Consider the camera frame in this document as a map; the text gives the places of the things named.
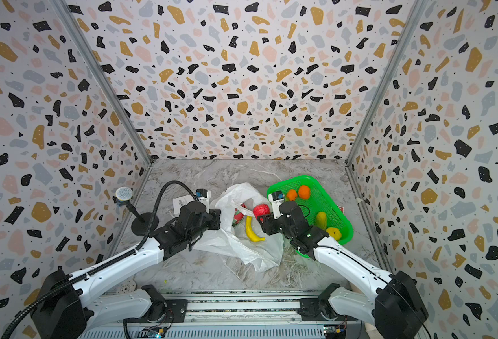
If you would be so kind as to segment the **red apple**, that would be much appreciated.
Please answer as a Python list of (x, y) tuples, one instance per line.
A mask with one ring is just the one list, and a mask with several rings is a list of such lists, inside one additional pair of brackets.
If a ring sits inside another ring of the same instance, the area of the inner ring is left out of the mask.
[(271, 213), (270, 207), (266, 203), (261, 203), (254, 207), (253, 215), (258, 218), (262, 216), (266, 216)]

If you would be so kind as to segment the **green plastic basket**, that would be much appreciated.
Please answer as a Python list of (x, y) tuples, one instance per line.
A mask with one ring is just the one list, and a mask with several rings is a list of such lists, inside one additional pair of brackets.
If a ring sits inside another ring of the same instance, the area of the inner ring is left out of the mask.
[(331, 237), (332, 240), (340, 245), (345, 245), (350, 242), (354, 236), (351, 222), (348, 221), (346, 216), (338, 209), (336, 203), (333, 202), (332, 198), (317, 179), (308, 175), (287, 179), (272, 185), (267, 190), (267, 196), (272, 192), (281, 191), (284, 194), (285, 202), (287, 202), (286, 195), (288, 190), (294, 189), (298, 193), (298, 188), (302, 185), (311, 188), (311, 197), (308, 200), (303, 200), (298, 197), (295, 202), (301, 207), (311, 228), (301, 236), (285, 237), (290, 241), (290, 244), (295, 251), (305, 258), (315, 258), (313, 250), (318, 246), (318, 242), (325, 237), (330, 237), (326, 230), (321, 230), (315, 226), (315, 215), (319, 212), (325, 212), (327, 214), (327, 228), (336, 227), (342, 233), (341, 240), (336, 241)]

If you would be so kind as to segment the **yellow banana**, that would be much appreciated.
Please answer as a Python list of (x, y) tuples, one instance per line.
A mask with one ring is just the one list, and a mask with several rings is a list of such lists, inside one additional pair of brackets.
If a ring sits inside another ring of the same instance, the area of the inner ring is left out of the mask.
[(265, 237), (260, 237), (258, 234), (255, 233), (253, 230), (253, 218), (251, 216), (246, 216), (246, 222), (245, 222), (245, 232), (247, 238), (249, 238), (250, 241), (252, 242), (263, 242), (266, 240)]

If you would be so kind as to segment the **pink dragon fruit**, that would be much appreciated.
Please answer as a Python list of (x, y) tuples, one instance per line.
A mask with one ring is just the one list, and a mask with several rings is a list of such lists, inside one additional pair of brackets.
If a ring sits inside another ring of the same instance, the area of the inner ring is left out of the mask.
[(243, 220), (244, 216), (245, 214), (241, 210), (236, 208), (231, 226), (236, 227)]

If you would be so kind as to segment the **white plastic bag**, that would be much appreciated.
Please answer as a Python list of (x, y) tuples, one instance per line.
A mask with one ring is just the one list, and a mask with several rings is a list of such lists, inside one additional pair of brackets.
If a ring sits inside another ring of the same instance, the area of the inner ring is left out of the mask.
[[(195, 248), (215, 254), (235, 257), (244, 264), (250, 264), (257, 272), (264, 272), (278, 266), (283, 255), (284, 239), (280, 234), (265, 235), (260, 223), (253, 215), (253, 209), (261, 203), (270, 205), (269, 201), (249, 183), (230, 186), (217, 199), (210, 203), (211, 209), (221, 210), (220, 229), (208, 230)], [(252, 242), (247, 238), (243, 223), (232, 227), (235, 209), (241, 210), (245, 216), (253, 218), (253, 230), (263, 242)]]

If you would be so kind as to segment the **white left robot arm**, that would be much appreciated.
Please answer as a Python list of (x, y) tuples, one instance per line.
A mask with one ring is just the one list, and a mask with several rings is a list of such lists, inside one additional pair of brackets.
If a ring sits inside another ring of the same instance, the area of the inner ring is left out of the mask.
[(172, 316), (167, 301), (152, 285), (123, 295), (106, 292), (136, 273), (193, 248), (208, 230), (220, 229), (221, 212), (199, 201), (156, 229), (141, 248), (126, 251), (89, 268), (47, 277), (37, 306), (30, 312), (41, 338), (78, 338), (86, 330), (124, 319), (164, 321)]

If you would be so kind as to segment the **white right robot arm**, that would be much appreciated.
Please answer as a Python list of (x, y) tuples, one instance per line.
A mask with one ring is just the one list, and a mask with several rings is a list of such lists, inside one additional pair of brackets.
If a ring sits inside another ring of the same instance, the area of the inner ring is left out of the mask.
[(330, 288), (320, 300), (324, 317), (351, 316), (372, 324), (383, 338), (416, 338), (425, 328), (428, 311), (414, 279), (405, 272), (390, 273), (356, 256), (327, 231), (310, 225), (293, 201), (273, 203), (272, 212), (257, 220), (265, 234), (284, 235), (295, 250), (330, 267), (360, 290)]

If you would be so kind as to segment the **small orange fruit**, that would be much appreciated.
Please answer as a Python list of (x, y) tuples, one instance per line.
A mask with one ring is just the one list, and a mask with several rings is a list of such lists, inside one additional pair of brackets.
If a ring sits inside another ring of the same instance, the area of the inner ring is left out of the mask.
[(288, 201), (295, 201), (298, 198), (298, 193), (294, 189), (290, 189), (287, 192), (286, 198)]

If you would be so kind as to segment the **large orange fruit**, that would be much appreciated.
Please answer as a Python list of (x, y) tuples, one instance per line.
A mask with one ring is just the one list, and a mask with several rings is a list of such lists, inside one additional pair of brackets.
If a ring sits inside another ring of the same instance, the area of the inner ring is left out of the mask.
[(302, 185), (298, 188), (298, 197), (303, 200), (308, 200), (311, 197), (311, 188), (306, 185)]

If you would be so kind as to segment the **yellow lemon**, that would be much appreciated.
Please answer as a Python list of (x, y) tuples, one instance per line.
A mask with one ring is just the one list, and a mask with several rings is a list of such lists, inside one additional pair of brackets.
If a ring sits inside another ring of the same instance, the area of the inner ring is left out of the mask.
[(332, 237), (334, 240), (339, 241), (342, 238), (342, 233), (340, 230), (336, 227), (328, 227), (326, 229), (326, 232), (330, 237)]

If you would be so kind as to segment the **microphone on black stand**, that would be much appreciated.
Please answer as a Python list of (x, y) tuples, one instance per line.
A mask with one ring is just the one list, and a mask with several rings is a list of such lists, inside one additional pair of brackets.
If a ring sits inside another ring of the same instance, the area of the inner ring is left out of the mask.
[(117, 205), (125, 206), (126, 209), (134, 216), (131, 224), (131, 231), (134, 235), (144, 237), (146, 232), (152, 232), (157, 229), (159, 219), (152, 213), (139, 213), (136, 207), (130, 202), (133, 198), (133, 190), (127, 186), (119, 187), (114, 195)]

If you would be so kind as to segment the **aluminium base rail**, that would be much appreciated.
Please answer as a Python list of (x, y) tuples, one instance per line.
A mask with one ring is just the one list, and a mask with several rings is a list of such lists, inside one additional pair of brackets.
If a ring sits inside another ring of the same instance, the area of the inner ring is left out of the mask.
[(303, 316), (315, 310), (315, 290), (173, 292), (169, 319), (131, 319), (88, 330), (84, 338), (367, 338), (362, 321)]

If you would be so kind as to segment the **aluminium left corner post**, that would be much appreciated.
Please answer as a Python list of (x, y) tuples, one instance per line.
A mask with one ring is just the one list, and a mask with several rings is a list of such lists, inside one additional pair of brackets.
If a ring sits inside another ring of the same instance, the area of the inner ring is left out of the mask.
[(99, 87), (102, 89), (106, 99), (112, 105), (113, 110), (116, 112), (118, 118), (123, 123), (127, 134), (133, 141), (136, 151), (139, 152), (141, 158), (144, 160), (147, 166), (152, 165), (153, 160), (147, 153), (143, 141), (140, 139), (135, 127), (132, 124), (132, 121), (130, 121), (130, 117), (126, 114), (121, 101), (119, 100), (104, 72), (102, 71), (100, 63), (93, 55), (92, 48), (91, 46), (89, 46), (88, 41), (86, 40), (85, 36), (78, 26), (77, 21), (70, 12), (68, 4), (66, 3), (66, 1), (51, 1), (51, 5), (60, 21), (67, 29), (76, 47), (80, 51), (81, 57), (88, 65), (90, 72), (98, 82)]

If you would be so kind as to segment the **aluminium corner post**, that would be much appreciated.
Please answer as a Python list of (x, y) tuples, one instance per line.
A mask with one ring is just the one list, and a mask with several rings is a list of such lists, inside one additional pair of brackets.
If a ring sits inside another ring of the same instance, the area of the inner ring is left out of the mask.
[(91, 46), (89, 46), (88, 41), (86, 40), (85, 36), (78, 26), (77, 21), (70, 12), (68, 4), (66, 3), (66, 1), (51, 1), (51, 5), (60, 21), (67, 29), (76, 47), (80, 51), (81, 57), (88, 65), (90, 72), (98, 82), (99, 87), (102, 89), (106, 99), (112, 105), (113, 110), (116, 112), (118, 118), (123, 123), (127, 134), (133, 141), (136, 151), (139, 152), (141, 158), (144, 160), (147, 166), (152, 165), (153, 160), (147, 153), (143, 141), (140, 139), (135, 127), (132, 124), (132, 121), (130, 121), (130, 117), (126, 114), (121, 101), (119, 100), (104, 72), (102, 71), (100, 63), (93, 55), (92, 48)]
[(363, 144), (364, 135), (366, 131), (369, 130), (370, 123), (377, 113), (378, 107), (380, 106), (380, 103), (385, 96), (390, 82), (394, 78), (395, 72), (399, 66), (399, 63), (401, 62), (402, 55), (409, 44), (411, 36), (415, 31), (416, 24), (420, 20), (425, 7), (427, 6), (427, 3), (427, 0), (416, 0), (414, 2), (414, 5), (407, 17), (407, 22), (405, 22), (405, 27), (398, 39), (397, 46), (395, 47), (391, 59), (383, 74), (383, 77), (381, 78), (380, 83), (377, 86), (377, 90), (370, 103), (368, 113), (366, 114), (364, 120), (360, 125), (359, 133), (357, 134), (349, 155), (346, 159), (346, 165), (348, 168), (350, 168), (350, 166), (355, 162), (356, 153)]

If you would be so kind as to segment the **aluminium right corner post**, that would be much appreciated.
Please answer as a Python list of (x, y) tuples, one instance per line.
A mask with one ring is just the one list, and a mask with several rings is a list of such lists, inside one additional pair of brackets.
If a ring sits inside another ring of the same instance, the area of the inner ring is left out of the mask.
[(355, 162), (356, 153), (363, 144), (364, 135), (366, 131), (369, 130), (370, 123), (377, 113), (378, 107), (380, 106), (380, 103), (385, 96), (390, 82), (394, 78), (395, 72), (399, 66), (399, 63), (401, 62), (402, 55), (409, 44), (411, 36), (415, 31), (416, 24), (420, 20), (425, 7), (427, 6), (427, 3), (427, 0), (416, 0), (414, 2), (414, 5), (407, 17), (407, 22), (405, 22), (405, 27), (398, 39), (397, 46), (395, 47), (391, 59), (383, 74), (383, 77), (381, 78), (380, 83), (377, 86), (377, 90), (370, 103), (368, 113), (366, 114), (364, 120), (360, 125), (359, 133), (357, 134), (349, 155), (346, 159), (346, 165), (348, 168), (350, 168), (350, 166)]

